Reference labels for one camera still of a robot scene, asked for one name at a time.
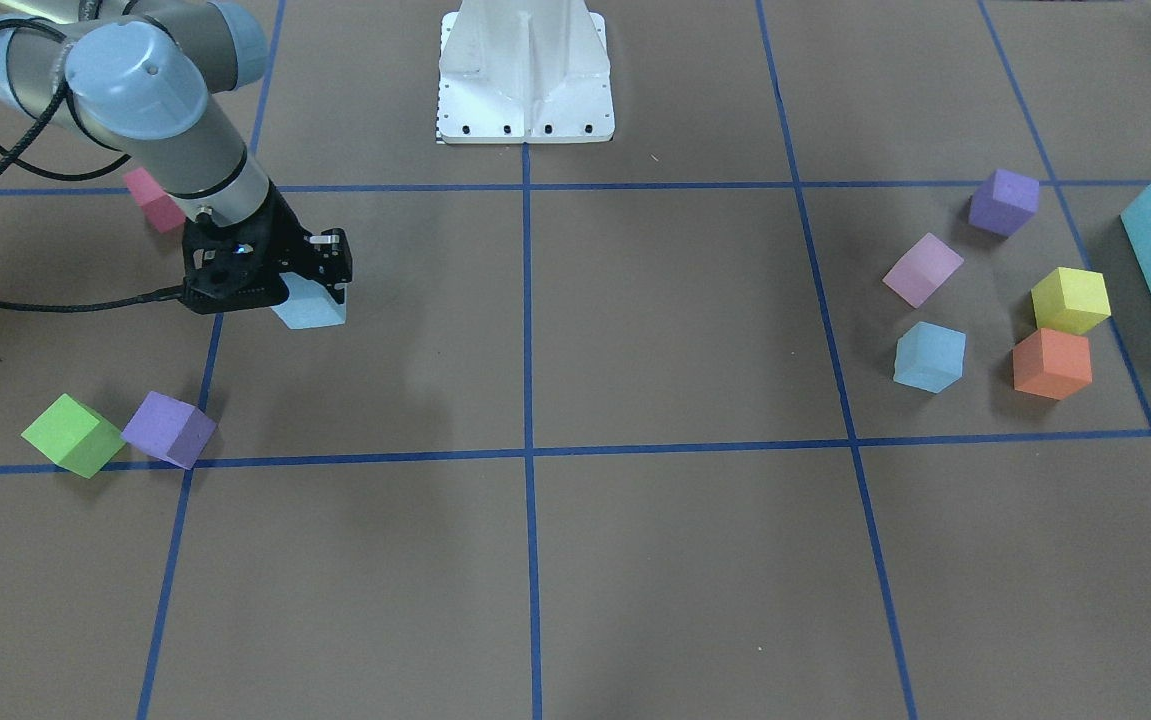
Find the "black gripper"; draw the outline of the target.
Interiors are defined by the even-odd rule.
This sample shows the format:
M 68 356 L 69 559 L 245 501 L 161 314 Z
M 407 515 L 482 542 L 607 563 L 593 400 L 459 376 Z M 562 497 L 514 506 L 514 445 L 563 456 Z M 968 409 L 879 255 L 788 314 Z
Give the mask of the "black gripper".
M 182 236 L 185 275 L 181 302 L 197 314 L 273 307 L 287 300 L 282 273 L 296 273 L 328 288 L 346 305 L 355 260 L 346 232 L 310 233 L 270 184 L 258 209 L 233 225 L 218 225 L 215 210 L 188 219 Z

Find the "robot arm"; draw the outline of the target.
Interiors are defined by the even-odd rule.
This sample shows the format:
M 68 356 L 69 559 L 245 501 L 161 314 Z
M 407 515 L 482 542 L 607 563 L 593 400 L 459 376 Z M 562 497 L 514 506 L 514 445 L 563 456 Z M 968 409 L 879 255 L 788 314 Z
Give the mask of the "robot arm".
M 302 227 L 215 100 L 260 81 L 268 51 L 259 20 L 227 1 L 0 1 L 0 176 L 58 124 L 136 161 L 183 215 L 182 281 L 107 309 L 345 323 L 346 233 Z

